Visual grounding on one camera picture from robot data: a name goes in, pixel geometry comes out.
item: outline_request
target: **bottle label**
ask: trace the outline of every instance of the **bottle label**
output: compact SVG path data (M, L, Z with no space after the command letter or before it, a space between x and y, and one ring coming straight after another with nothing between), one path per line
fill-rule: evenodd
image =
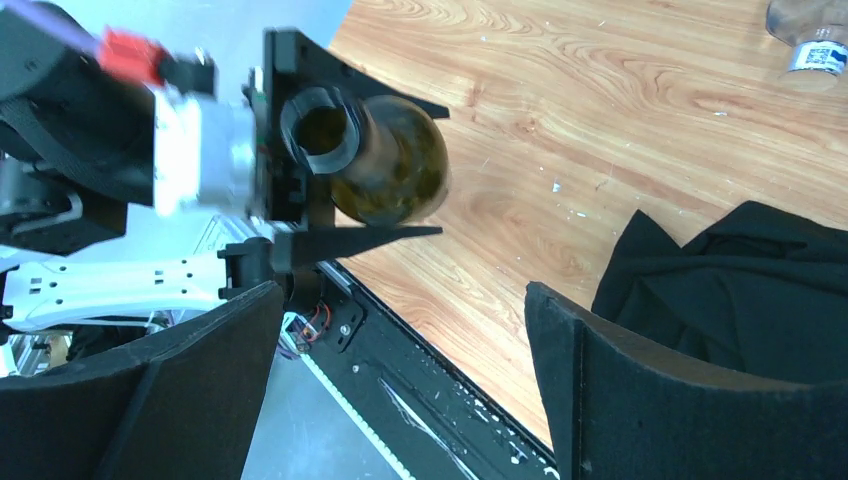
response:
M848 48L830 41L807 42L798 45L789 71L820 70L841 75L848 62Z

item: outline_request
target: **cable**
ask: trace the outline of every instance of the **cable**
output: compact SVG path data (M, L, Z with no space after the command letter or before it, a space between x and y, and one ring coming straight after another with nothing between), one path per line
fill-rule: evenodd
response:
M286 360L294 360L298 357L296 354L292 353L291 350L287 349L283 345L283 342L280 341L277 342L277 354L285 358Z
M147 317L147 323L144 324L144 328L150 328L150 324L153 323L153 318L156 316L156 310L150 312L150 316Z
M312 315L312 318L310 318L309 321L306 322L303 325L303 329L300 331L300 336L304 340L309 341L310 337L312 337L313 335L317 335L317 330L315 330L315 325L313 325L312 322L314 322L315 319L318 318L318 315L320 315L320 314L321 314L321 305L318 305L317 307L315 307L315 314Z
M318 315L321 312L321 307L324 307L324 311L327 313L327 319L324 320L324 325L321 326L321 330L318 330L318 332L315 335L306 339L306 341L309 342L309 343L312 343L315 340L318 340L321 337L321 335L323 335L324 332L326 332L330 328L330 321L333 319L333 314L330 311L330 307L324 302L321 302L321 305L318 306L318 309L315 312L315 315L312 317L311 320L309 320L309 326L312 327L313 330L315 329L315 326L312 325L312 322L315 321L316 318L318 318Z
M100 41L80 26L30 0L4 0L3 5L32 26L81 53L96 57Z

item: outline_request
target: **red wire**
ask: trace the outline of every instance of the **red wire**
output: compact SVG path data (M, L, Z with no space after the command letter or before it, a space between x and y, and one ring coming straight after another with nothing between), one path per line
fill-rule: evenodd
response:
M306 341L307 341L307 342L309 342L309 343L312 343L312 342L314 342L315 340L318 340L318 337L320 337L321 335L323 335L323 334L324 334L324 332L326 332L326 331L327 331L327 329L328 329L328 328L330 328L330 320L332 320L332 319L333 319L333 314L332 314L332 312L330 311L330 307L328 307L328 306L327 306L327 304L326 304L326 303L323 303L323 302L322 302L322 304L321 304L321 305L319 305L319 306L318 306L317 311L315 312L315 315L312 317L312 320L310 320L310 321L309 321L309 325L310 325L312 328L315 328L315 326L314 326L314 325L312 325L312 322L313 322L316 318L318 318L318 314L320 313L320 311L321 311L321 307L322 307L322 306L324 307L324 311L327 313L327 319L326 319L326 320L324 320L324 325L321 327L321 330L319 330L319 331L318 331L318 333L316 333L316 334L315 334L314 336L312 336L311 338L307 338L307 339L306 339Z

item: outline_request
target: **wood grain surface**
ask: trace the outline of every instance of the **wood grain surface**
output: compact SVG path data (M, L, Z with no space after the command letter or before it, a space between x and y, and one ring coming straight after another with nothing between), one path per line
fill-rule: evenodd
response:
M591 305L637 209L680 242L748 199L846 224L846 92L779 85L766 6L356 0L332 48L451 108L453 184L443 236L347 265L549 443L528 281Z

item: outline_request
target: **glass bottle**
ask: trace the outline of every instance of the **glass bottle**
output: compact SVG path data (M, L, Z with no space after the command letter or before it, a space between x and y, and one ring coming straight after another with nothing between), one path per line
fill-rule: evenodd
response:
M836 86L848 62L848 0L772 0L766 29L794 47L782 83L814 92Z
M447 147L417 105L388 95L360 101L326 88L304 92L294 103L297 114L288 106L282 114L283 125L294 125L289 150L313 173L329 175L342 213L366 225L392 226L421 220L444 203Z

